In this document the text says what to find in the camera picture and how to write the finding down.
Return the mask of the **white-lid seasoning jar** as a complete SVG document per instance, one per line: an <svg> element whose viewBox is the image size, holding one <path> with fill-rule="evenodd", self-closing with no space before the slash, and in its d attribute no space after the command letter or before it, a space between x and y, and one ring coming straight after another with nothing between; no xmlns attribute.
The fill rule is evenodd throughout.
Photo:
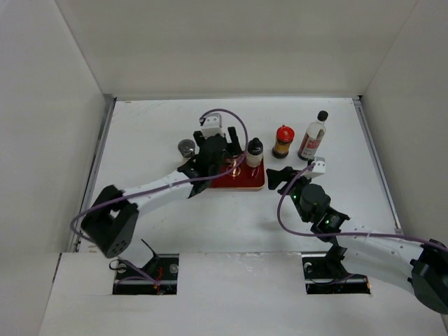
<svg viewBox="0 0 448 336"><path fill-rule="evenodd" d="M227 157L225 159L225 164L228 169L230 169L229 176L236 178L241 173L241 168L238 162L241 160L242 155L234 155L233 157Z"/></svg>

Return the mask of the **black-cap white salt bottle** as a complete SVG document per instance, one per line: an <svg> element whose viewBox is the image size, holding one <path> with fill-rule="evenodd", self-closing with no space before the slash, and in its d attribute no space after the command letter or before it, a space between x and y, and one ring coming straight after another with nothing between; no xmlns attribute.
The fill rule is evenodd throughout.
<svg viewBox="0 0 448 336"><path fill-rule="evenodd" d="M262 159L263 159L263 143L258 137L255 137L248 143L246 153L246 164L250 168L256 168L260 166Z"/></svg>

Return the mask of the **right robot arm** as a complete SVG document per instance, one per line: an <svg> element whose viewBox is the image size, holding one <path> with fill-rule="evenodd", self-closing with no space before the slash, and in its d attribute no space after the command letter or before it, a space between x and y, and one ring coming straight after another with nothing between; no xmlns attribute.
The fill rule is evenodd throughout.
<svg viewBox="0 0 448 336"><path fill-rule="evenodd" d="M309 232L282 225L287 233L317 238L330 245L326 272L333 277L362 274L380 279L411 294L425 307L447 313L447 247L434 239L386 234L354 223L331 207L331 198L312 179L324 173L325 162L311 160L301 171L292 167L267 169L268 188L289 197Z"/></svg>

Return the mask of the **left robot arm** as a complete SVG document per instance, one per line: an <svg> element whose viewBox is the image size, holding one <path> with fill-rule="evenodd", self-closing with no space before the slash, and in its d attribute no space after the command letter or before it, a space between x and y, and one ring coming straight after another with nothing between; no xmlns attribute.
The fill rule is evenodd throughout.
<svg viewBox="0 0 448 336"><path fill-rule="evenodd" d="M228 147L223 135L204 138L194 133L199 153L167 176L146 185L118 189L105 187L92 211L81 222L81 229L106 258L127 257L138 219L178 200L190 199L211 185L210 178L221 173Z"/></svg>

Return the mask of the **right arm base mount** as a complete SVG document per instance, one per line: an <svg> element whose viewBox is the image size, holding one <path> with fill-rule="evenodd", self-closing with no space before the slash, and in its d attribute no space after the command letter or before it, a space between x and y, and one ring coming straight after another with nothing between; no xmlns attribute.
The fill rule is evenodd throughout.
<svg viewBox="0 0 448 336"><path fill-rule="evenodd" d="M368 278L351 274L342 266L346 249L332 246L327 252L301 255L308 295L370 294Z"/></svg>

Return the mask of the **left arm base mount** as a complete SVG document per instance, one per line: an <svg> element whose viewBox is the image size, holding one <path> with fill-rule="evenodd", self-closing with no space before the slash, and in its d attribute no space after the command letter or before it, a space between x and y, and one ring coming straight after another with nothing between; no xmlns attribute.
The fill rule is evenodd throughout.
<svg viewBox="0 0 448 336"><path fill-rule="evenodd" d="M179 254L156 253L144 240L150 250L150 259L143 267L117 258L108 268L115 272L113 295L176 295L179 277Z"/></svg>

